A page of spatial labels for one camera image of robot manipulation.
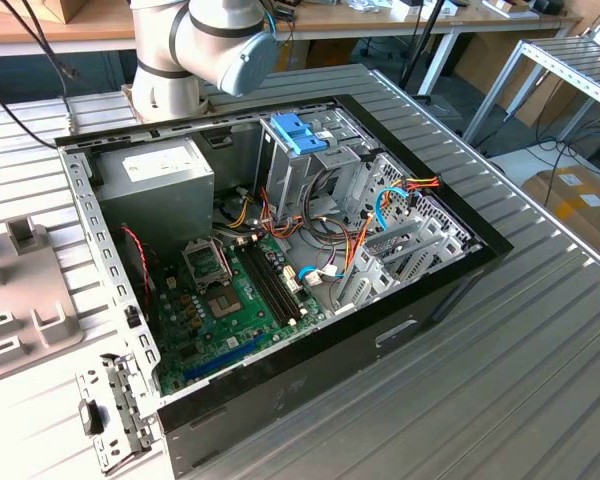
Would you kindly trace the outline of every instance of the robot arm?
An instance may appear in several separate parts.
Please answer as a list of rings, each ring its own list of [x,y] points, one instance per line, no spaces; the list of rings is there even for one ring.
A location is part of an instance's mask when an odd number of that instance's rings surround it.
[[[145,121],[204,113],[202,80],[241,96],[273,70],[277,45],[257,0],[133,0],[131,9],[133,103]]]

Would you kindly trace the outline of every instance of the metal rack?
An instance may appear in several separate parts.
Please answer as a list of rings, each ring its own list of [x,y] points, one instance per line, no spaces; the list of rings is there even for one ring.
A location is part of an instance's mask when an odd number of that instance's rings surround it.
[[[509,105],[508,112],[513,112],[524,101],[543,69],[557,75],[589,96],[560,133],[559,140],[566,138],[594,102],[600,103],[599,45],[584,37],[521,40],[464,132],[462,139],[465,142],[473,141],[523,56],[533,60],[537,65]]]
[[[227,112],[338,93],[354,95],[515,250],[448,320],[191,478],[600,478],[600,256],[362,66],[280,73],[249,96],[210,96]],[[136,122],[121,94],[72,106],[82,132]],[[16,112],[46,139],[60,133],[59,101]],[[51,232],[86,339],[0,381],[0,478],[99,478],[73,375],[121,340],[57,155],[0,111],[0,221],[25,213]],[[153,448],[115,478],[168,478],[168,468]]]

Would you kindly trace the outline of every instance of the motherboard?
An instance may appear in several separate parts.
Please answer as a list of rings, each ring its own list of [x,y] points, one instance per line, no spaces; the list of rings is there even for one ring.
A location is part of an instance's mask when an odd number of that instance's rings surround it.
[[[151,271],[149,327],[162,356],[163,395],[324,319],[268,235],[230,246],[201,240],[183,254],[179,264]]]

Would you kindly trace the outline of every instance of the blue pcie slot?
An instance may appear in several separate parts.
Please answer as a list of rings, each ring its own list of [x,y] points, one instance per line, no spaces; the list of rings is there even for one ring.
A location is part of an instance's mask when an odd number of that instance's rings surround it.
[[[202,377],[209,372],[212,372],[220,367],[223,367],[228,363],[234,362],[235,360],[244,357],[245,355],[253,352],[256,349],[257,344],[261,338],[262,335],[259,335],[254,339],[250,340],[248,343],[234,348],[230,352],[223,353],[219,357],[214,358],[213,360],[210,360],[207,363],[203,363],[202,365],[198,365],[197,367],[193,367],[187,370],[184,373],[184,378],[187,381],[189,381],[198,377]]]

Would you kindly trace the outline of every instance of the metal shelf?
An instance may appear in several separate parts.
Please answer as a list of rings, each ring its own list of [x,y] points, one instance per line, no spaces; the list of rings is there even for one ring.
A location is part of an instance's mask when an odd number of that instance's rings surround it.
[[[561,139],[566,137],[594,101],[600,103],[599,45],[588,38],[582,37],[522,40],[509,57],[502,72],[464,132],[462,138],[465,142],[471,143],[473,141],[484,119],[493,108],[523,56],[533,60],[537,66],[509,106],[509,112],[515,110],[520,102],[524,101],[542,69],[557,75],[590,97],[590,101],[575,115],[569,127],[562,132]]]

